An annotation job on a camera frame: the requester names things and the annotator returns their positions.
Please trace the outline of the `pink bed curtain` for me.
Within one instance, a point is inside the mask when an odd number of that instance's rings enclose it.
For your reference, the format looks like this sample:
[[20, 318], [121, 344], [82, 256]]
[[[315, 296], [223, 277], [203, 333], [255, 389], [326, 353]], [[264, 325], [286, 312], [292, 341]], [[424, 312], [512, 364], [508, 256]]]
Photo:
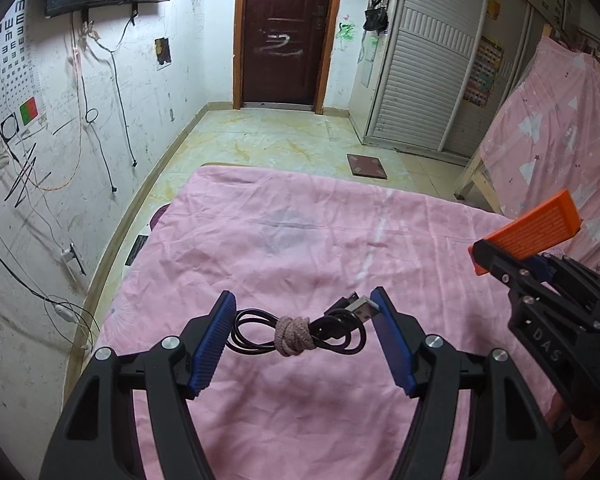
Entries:
[[569, 191], [582, 226], [562, 251], [600, 274], [600, 64], [595, 58], [542, 38], [479, 154], [508, 218]]

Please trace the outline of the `dark brown door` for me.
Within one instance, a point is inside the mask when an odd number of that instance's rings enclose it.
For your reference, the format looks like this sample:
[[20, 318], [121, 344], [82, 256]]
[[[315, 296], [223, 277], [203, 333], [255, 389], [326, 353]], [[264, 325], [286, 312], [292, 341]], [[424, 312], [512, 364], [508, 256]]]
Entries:
[[233, 106], [321, 114], [340, 0], [236, 0]]

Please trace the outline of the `wooden bed frame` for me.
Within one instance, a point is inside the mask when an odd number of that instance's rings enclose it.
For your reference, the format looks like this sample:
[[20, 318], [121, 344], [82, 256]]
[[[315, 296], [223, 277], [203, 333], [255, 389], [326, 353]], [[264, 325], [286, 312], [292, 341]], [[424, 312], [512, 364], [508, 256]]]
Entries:
[[568, 56], [584, 70], [591, 67], [600, 77], [600, 38], [582, 28], [569, 39], [556, 27], [544, 24], [541, 37], [531, 61], [526, 65], [518, 84], [496, 113], [486, 136], [469, 164], [460, 175], [454, 196], [464, 200], [471, 188], [476, 188], [490, 208], [497, 214], [506, 213], [506, 200], [513, 196], [515, 182], [524, 180], [531, 185], [533, 171], [538, 162], [554, 162], [562, 158], [562, 152], [533, 152], [526, 162], [529, 167], [521, 174], [508, 171], [506, 165], [521, 159], [521, 138], [526, 136], [533, 146], [542, 141], [541, 133], [547, 132], [547, 140], [555, 141], [566, 129], [550, 125], [550, 118], [559, 115], [558, 93], [572, 84], [568, 81], [576, 69], [573, 66], [558, 70], [556, 62]]

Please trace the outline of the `brown floor scale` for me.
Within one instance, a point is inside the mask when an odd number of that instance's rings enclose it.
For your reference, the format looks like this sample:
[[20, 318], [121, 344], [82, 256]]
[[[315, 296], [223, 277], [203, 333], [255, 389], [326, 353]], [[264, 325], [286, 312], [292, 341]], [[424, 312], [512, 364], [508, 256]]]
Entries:
[[347, 154], [351, 174], [355, 177], [387, 180], [388, 176], [379, 158]]

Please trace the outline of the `colourful wall chart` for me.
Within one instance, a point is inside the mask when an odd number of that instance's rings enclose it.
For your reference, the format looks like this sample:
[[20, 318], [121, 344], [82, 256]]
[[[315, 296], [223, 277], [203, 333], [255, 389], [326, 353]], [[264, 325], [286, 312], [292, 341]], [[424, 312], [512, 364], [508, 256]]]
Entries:
[[503, 46], [497, 41], [482, 36], [466, 84], [464, 101], [478, 107], [486, 107], [503, 60]]

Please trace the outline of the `pink bed sheet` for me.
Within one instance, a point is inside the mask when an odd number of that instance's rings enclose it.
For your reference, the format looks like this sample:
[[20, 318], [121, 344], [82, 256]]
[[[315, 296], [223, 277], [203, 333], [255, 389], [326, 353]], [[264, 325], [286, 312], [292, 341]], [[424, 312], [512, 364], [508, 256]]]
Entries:
[[[400, 312], [458, 350], [507, 350], [547, 411], [555, 390], [508, 330], [506, 287], [475, 274], [468, 254], [505, 222], [391, 188], [205, 166], [126, 274], [99, 343], [145, 351], [226, 291], [242, 309], [318, 318], [341, 297], [382, 287]], [[385, 479], [415, 406], [370, 337], [356, 356], [225, 351], [189, 411], [220, 479]]]

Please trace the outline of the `eye chart poster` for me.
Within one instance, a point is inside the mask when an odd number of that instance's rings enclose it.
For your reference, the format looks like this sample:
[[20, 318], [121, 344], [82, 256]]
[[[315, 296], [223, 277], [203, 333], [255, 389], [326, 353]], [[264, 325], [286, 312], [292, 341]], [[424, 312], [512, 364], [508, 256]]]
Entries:
[[28, 0], [15, 0], [0, 21], [0, 168], [46, 124], [31, 28]]

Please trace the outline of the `white louvered wardrobe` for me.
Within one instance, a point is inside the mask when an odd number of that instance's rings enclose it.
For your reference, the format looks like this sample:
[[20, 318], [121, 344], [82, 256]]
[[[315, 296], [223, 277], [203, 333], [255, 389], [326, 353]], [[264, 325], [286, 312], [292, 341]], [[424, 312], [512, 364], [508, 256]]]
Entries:
[[[470, 159], [514, 90], [544, 18], [527, 0], [398, 0], [365, 142]], [[463, 100], [480, 38], [504, 48], [486, 107]]]

